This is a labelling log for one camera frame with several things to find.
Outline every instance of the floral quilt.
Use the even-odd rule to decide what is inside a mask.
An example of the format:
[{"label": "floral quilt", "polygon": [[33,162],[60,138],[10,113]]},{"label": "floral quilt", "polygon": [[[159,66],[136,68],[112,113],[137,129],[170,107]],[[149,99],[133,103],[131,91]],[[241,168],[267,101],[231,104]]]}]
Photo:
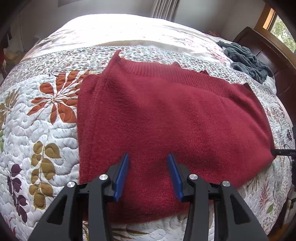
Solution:
[{"label": "floral quilt", "polygon": [[[268,117],[277,148],[295,148],[292,131],[272,91],[223,63],[151,47],[84,47],[42,55],[17,65],[0,87],[0,212],[15,236],[26,241],[52,200],[78,181],[77,102],[81,83],[98,74],[117,49],[133,61],[207,70],[230,83],[248,82]],[[288,157],[244,184],[239,193],[269,233],[292,183]],[[141,224],[113,225],[114,240],[183,240],[187,214]],[[83,222],[83,238],[89,239]],[[214,239],[210,207],[209,240]]]}]

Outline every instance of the dark wood furniture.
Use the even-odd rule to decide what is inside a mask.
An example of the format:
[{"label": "dark wood furniture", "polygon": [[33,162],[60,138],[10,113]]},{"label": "dark wood furniture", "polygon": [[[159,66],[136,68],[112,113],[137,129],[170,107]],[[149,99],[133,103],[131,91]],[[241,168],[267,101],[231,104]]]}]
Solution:
[{"label": "dark wood furniture", "polygon": [[258,60],[271,68],[276,80],[276,95],[296,125],[296,67],[272,42],[249,27],[241,31],[234,42],[248,47]]}]

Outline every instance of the silver bolt head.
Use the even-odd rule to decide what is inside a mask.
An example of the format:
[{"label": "silver bolt head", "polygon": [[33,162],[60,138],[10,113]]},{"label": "silver bolt head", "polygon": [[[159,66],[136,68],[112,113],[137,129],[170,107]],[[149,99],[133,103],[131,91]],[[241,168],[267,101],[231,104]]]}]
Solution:
[{"label": "silver bolt head", "polygon": [[67,183],[67,187],[69,187],[69,188],[72,188],[72,187],[74,187],[75,186],[75,182],[68,182]]},{"label": "silver bolt head", "polygon": [[190,178],[191,180],[196,180],[196,179],[198,178],[198,176],[197,176],[196,174],[190,174],[190,175],[189,175],[189,178]]},{"label": "silver bolt head", "polygon": [[108,175],[107,174],[102,174],[99,178],[101,180],[107,180],[108,179]]},{"label": "silver bolt head", "polygon": [[230,182],[229,182],[229,181],[223,181],[223,182],[222,182],[222,185],[223,185],[224,187],[229,187],[229,186],[230,186]]}]

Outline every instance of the brown leaf pattern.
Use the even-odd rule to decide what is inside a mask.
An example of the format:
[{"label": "brown leaf pattern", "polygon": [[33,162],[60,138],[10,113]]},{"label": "brown leaf pattern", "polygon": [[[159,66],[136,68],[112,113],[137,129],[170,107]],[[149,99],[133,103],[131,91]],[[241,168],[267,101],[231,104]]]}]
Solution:
[{"label": "brown leaf pattern", "polygon": [[146,235],[149,233],[144,233],[144,232],[140,232],[140,231],[136,231],[136,230],[131,230],[131,229],[121,229],[121,228],[112,228],[112,233],[114,236],[114,240],[118,240],[115,237],[120,237],[120,240],[122,239],[134,239],[133,237],[128,237],[126,235],[117,233],[117,232],[126,232],[128,235],[130,236],[141,236],[141,235]]},{"label": "brown leaf pattern", "polygon": [[54,165],[49,158],[61,158],[61,155],[55,143],[43,145],[41,141],[34,144],[33,152],[31,165],[37,168],[32,171],[32,185],[29,187],[29,193],[33,196],[34,207],[44,209],[46,207],[45,197],[53,197],[52,185],[47,181],[52,180],[56,174]]},{"label": "brown leaf pattern", "polygon": [[51,83],[41,84],[39,89],[42,93],[47,94],[47,96],[33,99],[31,103],[37,105],[33,106],[27,115],[33,115],[39,112],[35,118],[37,120],[44,109],[50,108],[51,124],[56,122],[58,115],[64,123],[76,123],[77,118],[73,108],[77,107],[81,81],[89,74],[89,71],[80,76],[78,73],[79,71],[71,71],[68,75],[66,73],[59,73],[55,80],[56,91]]},{"label": "brown leaf pattern", "polygon": [[184,219],[188,218],[188,213],[180,213],[178,216],[177,216],[178,220],[181,222],[183,221]]},{"label": "brown leaf pattern", "polygon": [[18,90],[12,90],[5,98],[5,103],[0,103],[0,128],[6,122],[7,114],[11,112],[20,95]]}]

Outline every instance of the bed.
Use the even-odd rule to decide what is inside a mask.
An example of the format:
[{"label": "bed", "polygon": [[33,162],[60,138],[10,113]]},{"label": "bed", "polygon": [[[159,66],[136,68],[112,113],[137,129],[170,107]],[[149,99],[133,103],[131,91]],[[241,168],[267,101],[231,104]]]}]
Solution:
[{"label": "bed", "polygon": [[[78,83],[90,73],[101,73],[117,49],[129,60],[177,61],[182,68],[207,70],[230,83],[247,82],[265,110],[276,148],[294,149],[292,123],[280,100],[269,87],[233,70],[216,44],[219,40],[226,41],[161,19],[99,14],[75,18],[34,46],[0,87],[0,212],[15,236],[26,241],[63,186],[79,178],[79,87],[63,86],[59,96],[57,83],[63,78]],[[63,111],[54,106],[63,106]],[[290,160],[277,156],[239,189],[267,234],[291,185]],[[214,239],[213,218],[210,206],[208,240]],[[113,225],[112,231],[114,240],[183,240],[186,222],[183,213],[148,223]],[[82,228],[83,239],[88,240],[87,221]]]}]

